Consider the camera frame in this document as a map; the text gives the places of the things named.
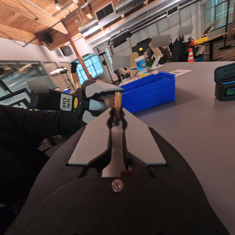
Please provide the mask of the wooden post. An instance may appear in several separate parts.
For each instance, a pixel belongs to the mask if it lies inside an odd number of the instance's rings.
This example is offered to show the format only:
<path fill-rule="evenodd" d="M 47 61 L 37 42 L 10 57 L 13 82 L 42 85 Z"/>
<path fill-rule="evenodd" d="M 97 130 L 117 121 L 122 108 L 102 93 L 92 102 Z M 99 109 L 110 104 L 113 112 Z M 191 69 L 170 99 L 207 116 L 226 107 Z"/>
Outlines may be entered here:
<path fill-rule="evenodd" d="M 81 64 L 81 66 L 82 66 L 82 68 L 83 68 L 83 70 L 84 70 L 84 72 L 85 72 L 85 74 L 86 74 L 88 80 L 92 80 L 91 77 L 90 77 L 90 74 L 89 74 L 89 72 L 88 72 L 88 69 L 87 69 L 86 65 L 84 64 L 84 60 L 83 60 L 83 58 L 82 58 L 82 55 L 81 55 L 81 53 L 79 52 L 78 47 L 77 47 L 77 45 L 76 45 L 76 43 L 75 43 L 75 41 L 74 41 L 74 38 L 71 37 L 71 38 L 69 39 L 69 42 L 70 42 L 70 44 L 71 44 L 71 46 L 72 46 L 72 48 L 73 48 L 73 50 L 74 50 L 74 52 L 75 52 L 75 55 L 76 55 L 77 58 L 78 58 L 78 61 L 79 61 L 80 64 Z"/>

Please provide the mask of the dark charging case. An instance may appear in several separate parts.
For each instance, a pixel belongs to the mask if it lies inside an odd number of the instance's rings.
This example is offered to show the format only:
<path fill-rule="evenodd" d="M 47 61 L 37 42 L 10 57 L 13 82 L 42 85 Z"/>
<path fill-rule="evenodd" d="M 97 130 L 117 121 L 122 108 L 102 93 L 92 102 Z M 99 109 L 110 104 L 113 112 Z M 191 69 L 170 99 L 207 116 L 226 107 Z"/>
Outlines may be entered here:
<path fill-rule="evenodd" d="M 214 81 L 215 97 L 219 101 L 235 100 L 235 63 L 216 68 Z"/>

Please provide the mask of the silver air duct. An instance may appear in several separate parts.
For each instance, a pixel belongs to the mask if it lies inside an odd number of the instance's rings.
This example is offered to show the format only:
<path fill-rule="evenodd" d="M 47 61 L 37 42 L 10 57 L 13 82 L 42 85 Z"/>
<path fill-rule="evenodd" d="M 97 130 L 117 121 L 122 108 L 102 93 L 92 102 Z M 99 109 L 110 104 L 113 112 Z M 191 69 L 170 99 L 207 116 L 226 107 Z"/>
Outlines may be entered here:
<path fill-rule="evenodd" d="M 91 46 L 93 49 L 102 46 L 104 43 L 115 38 L 119 34 L 123 34 L 137 26 L 153 19 L 156 16 L 160 16 L 167 10 L 190 2 L 190 0 L 155 0 L 145 7 L 135 11 L 129 16 L 119 20 L 111 26 L 105 28 L 85 40 L 87 46 Z"/>

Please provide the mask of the window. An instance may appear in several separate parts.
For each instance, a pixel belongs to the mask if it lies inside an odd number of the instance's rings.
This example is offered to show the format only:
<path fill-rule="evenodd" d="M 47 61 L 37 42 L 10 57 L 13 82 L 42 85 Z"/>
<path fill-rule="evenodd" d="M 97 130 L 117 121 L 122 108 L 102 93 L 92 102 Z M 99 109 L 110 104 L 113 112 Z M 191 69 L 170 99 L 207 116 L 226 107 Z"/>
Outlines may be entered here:
<path fill-rule="evenodd" d="M 103 74 L 104 70 L 100 63 L 98 55 L 88 53 L 83 56 L 83 60 L 91 78 L 96 78 L 97 76 Z M 80 61 L 76 60 L 75 62 L 77 63 L 76 70 L 78 73 L 80 84 L 83 84 L 84 81 L 88 80 L 88 77 Z"/>

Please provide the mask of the orange black battery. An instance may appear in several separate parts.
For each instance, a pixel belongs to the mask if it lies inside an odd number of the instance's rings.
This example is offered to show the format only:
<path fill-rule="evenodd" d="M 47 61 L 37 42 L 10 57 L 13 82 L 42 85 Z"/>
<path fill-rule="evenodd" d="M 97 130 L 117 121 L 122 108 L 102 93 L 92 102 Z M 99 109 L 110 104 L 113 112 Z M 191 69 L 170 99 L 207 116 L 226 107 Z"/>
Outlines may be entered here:
<path fill-rule="evenodd" d="M 122 107 L 122 91 L 115 92 L 114 97 L 114 111 L 113 111 L 113 124 L 119 125 L 120 122 L 120 113 L 121 113 L 121 107 Z"/>

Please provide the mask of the person's left hand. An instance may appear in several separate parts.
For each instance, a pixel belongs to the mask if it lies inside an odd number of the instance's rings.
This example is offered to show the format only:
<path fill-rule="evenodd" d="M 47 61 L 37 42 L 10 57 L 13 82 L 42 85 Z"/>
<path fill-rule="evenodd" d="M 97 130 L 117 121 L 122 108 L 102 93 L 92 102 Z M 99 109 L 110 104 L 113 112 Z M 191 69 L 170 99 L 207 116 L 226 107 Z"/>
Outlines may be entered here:
<path fill-rule="evenodd" d="M 104 102 L 105 110 L 114 107 L 114 97 L 113 96 L 105 96 L 105 97 L 102 97 L 101 99 Z"/>

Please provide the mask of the beige rounded board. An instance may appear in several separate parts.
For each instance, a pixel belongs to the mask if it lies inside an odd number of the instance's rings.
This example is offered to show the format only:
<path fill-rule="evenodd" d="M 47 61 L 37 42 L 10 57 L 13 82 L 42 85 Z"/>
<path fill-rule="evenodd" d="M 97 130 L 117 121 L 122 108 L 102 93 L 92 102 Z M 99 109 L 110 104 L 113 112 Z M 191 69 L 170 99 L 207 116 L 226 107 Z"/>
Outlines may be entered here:
<path fill-rule="evenodd" d="M 130 64 L 135 63 L 135 59 L 139 58 L 139 54 L 137 52 L 133 52 L 128 55 L 130 57 Z"/>

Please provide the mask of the beige rounded panel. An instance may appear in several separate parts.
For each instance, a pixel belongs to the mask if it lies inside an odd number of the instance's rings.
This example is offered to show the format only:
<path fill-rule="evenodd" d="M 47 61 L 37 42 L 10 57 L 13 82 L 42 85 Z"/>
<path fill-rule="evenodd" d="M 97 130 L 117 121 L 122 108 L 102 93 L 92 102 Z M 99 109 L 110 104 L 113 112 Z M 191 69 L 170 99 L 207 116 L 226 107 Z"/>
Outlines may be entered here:
<path fill-rule="evenodd" d="M 72 82 L 74 84 L 80 83 L 80 79 L 79 79 L 79 76 L 78 76 L 77 72 L 71 73 L 70 76 L 71 76 Z"/>

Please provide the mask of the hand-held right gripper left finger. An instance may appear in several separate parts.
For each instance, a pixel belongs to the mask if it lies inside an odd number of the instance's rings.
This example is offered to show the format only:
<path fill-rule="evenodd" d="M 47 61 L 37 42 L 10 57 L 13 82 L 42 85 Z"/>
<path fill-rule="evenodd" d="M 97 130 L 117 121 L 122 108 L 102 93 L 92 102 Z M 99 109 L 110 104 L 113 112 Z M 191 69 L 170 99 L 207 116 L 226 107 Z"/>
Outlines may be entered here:
<path fill-rule="evenodd" d="M 86 125 L 68 161 L 69 166 L 89 166 L 109 150 L 112 110 L 108 108 Z"/>

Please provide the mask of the wall screen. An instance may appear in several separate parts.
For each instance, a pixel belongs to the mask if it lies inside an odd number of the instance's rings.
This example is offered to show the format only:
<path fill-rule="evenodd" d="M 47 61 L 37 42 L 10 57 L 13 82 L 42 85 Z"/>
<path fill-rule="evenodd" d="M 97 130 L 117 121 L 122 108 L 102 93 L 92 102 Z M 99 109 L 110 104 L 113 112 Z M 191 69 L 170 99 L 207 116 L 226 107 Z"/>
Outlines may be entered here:
<path fill-rule="evenodd" d="M 150 54 L 153 55 L 154 52 L 151 50 L 149 44 L 151 43 L 152 41 L 152 38 L 147 38 L 139 43 L 137 43 L 136 46 L 132 47 L 132 52 L 137 52 L 139 53 L 140 52 L 140 48 L 143 49 L 143 52 L 146 52 L 147 49 L 150 49 Z"/>

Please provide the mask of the blue plastic bin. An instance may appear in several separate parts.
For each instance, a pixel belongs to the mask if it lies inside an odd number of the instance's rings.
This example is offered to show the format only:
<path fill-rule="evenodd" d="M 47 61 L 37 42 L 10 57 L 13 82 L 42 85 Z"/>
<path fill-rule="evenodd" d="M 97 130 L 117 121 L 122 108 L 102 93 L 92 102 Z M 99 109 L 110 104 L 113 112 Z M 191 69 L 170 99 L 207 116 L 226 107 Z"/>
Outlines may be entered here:
<path fill-rule="evenodd" d="M 175 75 L 160 71 L 121 86 L 122 107 L 135 113 L 175 100 Z"/>

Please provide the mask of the person's left forearm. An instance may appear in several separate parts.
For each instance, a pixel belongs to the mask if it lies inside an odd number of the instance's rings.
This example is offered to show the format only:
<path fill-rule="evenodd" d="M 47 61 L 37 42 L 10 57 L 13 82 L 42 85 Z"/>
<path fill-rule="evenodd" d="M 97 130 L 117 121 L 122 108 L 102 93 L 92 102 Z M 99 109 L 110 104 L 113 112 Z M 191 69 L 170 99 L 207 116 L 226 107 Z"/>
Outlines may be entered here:
<path fill-rule="evenodd" d="M 86 123 L 71 111 L 32 111 L 0 105 L 0 139 L 46 139 L 76 133 Z"/>

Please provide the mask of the white paper sheet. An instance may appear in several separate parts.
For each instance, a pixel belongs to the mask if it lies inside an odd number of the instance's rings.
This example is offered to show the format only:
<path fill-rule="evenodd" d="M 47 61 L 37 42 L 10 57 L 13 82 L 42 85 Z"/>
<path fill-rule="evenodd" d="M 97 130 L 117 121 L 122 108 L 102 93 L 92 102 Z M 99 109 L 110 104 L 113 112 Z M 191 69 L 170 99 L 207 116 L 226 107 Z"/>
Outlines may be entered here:
<path fill-rule="evenodd" d="M 192 70 L 185 70 L 185 69 L 177 69 L 174 71 L 169 72 L 170 74 L 174 74 L 175 77 L 186 74 L 188 72 L 191 72 Z"/>

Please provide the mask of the disinfecting wipes canister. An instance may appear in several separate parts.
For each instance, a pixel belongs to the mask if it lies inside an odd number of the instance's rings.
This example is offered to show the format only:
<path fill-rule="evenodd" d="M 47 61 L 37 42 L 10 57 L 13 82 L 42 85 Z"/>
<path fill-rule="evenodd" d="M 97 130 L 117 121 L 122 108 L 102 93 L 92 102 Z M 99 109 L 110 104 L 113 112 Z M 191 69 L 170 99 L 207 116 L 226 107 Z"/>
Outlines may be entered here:
<path fill-rule="evenodd" d="M 136 59 L 134 59 L 136 62 L 137 70 L 139 73 L 139 78 L 143 78 L 148 76 L 146 61 L 144 56 L 140 56 Z"/>

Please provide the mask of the beige board on white stand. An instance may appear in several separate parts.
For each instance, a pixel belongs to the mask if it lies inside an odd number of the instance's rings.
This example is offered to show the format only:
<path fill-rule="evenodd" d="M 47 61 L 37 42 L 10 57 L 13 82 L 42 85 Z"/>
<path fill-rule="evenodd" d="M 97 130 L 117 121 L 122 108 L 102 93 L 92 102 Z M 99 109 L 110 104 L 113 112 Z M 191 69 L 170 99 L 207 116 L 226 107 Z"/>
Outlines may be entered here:
<path fill-rule="evenodd" d="M 153 70 L 153 69 L 156 69 L 157 66 L 158 66 L 158 63 L 159 63 L 159 60 L 163 57 L 163 54 L 162 52 L 160 51 L 159 48 L 157 47 L 152 47 L 152 44 L 150 43 L 149 44 L 149 47 L 150 49 L 152 50 L 153 52 L 153 55 L 152 55 L 152 58 L 155 58 L 152 66 L 151 66 L 151 69 L 150 70 Z"/>

